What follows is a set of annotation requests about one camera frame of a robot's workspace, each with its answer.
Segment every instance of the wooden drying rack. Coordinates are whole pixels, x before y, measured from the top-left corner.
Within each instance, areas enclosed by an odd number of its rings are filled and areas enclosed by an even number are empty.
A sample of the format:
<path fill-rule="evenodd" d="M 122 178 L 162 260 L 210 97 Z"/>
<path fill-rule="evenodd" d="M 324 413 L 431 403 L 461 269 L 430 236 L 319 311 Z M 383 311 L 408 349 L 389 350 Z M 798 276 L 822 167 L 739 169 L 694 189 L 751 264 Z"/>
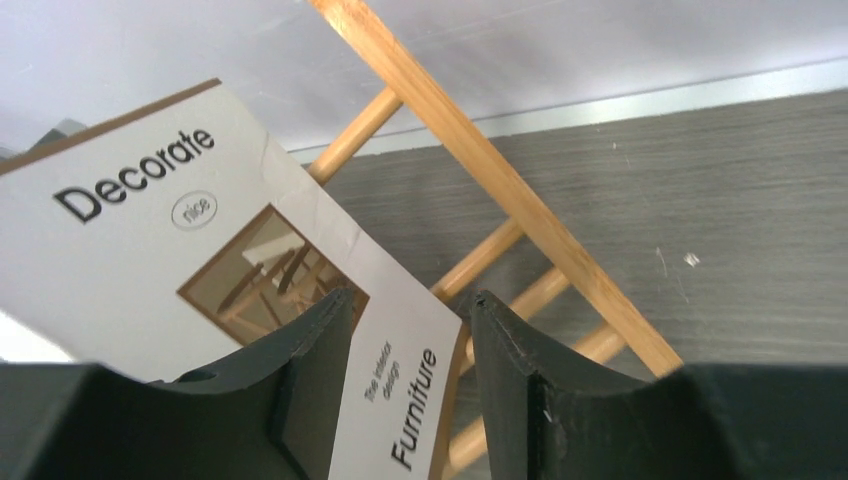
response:
<path fill-rule="evenodd" d="M 362 0 L 310 2 L 387 85 L 309 167 L 318 183 L 327 183 L 405 104 L 509 216 L 433 285 L 430 291 L 436 297 L 451 300 L 527 235 L 554 267 L 510 305 L 519 316 L 527 320 L 573 285 L 605 320 L 573 346 L 576 351 L 605 363 L 630 346 L 657 376 L 682 364 L 586 249 Z M 474 364 L 470 339 L 465 350 L 461 372 Z M 479 418 L 451 440 L 442 477 L 454 476 L 485 452 L 486 436 Z"/>

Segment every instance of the ladder rung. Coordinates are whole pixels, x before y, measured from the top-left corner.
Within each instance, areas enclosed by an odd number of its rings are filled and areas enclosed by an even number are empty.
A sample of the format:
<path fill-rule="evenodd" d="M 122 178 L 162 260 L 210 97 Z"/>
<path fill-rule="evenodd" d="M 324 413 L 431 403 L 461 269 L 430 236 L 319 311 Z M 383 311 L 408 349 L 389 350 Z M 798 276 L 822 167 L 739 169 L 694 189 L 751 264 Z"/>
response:
<path fill-rule="evenodd" d="M 320 185 L 327 183 L 362 145 L 403 105 L 391 88 L 384 88 L 350 125 L 329 144 L 307 170 Z"/>
<path fill-rule="evenodd" d="M 474 250 L 465 256 L 455 267 L 450 269 L 430 288 L 433 295 L 442 302 L 447 303 L 457 293 L 467 287 L 472 280 L 477 278 L 483 270 L 487 269 L 498 259 L 509 247 L 520 239 L 524 233 L 521 227 L 513 219 L 508 219 L 485 240 L 480 242 Z"/>

